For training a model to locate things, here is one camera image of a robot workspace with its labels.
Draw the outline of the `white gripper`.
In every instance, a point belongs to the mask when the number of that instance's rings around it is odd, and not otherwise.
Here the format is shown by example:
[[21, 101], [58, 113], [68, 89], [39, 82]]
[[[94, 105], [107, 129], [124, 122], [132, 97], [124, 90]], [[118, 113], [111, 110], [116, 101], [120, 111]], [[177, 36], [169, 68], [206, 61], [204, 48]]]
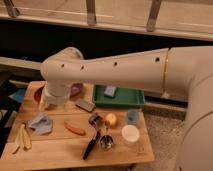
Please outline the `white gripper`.
[[42, 90], [39, 111], [45, 111], [48, 105], [64, 105], [70, 98], [71, 88], [66, 85], [47, 83]]

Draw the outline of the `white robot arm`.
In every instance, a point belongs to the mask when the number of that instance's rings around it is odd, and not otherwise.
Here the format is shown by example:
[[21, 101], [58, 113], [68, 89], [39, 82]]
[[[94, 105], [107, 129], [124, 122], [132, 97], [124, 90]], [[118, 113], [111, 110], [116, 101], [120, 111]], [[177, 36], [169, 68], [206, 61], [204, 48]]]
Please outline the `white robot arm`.
[[41, 104], [63, 105], [74, 83], [91, 83], [188, 99], [175, 171], [213, 171], [213, 46], [176, 47], [85, 60], [68, 47], [48, 57]]

